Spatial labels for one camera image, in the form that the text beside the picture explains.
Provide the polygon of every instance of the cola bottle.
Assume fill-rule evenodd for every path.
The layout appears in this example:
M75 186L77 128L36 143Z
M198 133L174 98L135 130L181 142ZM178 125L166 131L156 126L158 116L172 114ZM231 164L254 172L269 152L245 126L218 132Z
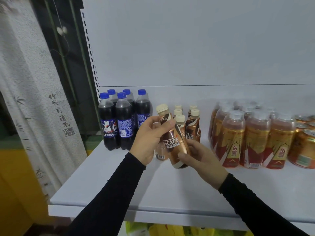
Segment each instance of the cola bottle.
M104 145L108 150L120 148L120 137L118 134L118 125L116 118L116 109L108 93L100 93L100 104L98 111L100 122L104 132Z
M137 114L136 114L136 102L134 100L132 92L130 92L130 89L123 89L123 92L126 94L126 99L131 104L132 108L132 124L133 124L133 131L134 135L137 134L138 131L138 124L137 124Z
M118 93L116 115L121 141L121 149L130 150L135 139L132 125L132 107L124 92Z
M150 117L151 103L145 89L138 90L139 97L136 100L136 113L138 128Z
M114 106L116 106L118 98L117 98L117 93L116 93L115 89L108 89L107 92L109 94L109 100L111 100L113 102Z

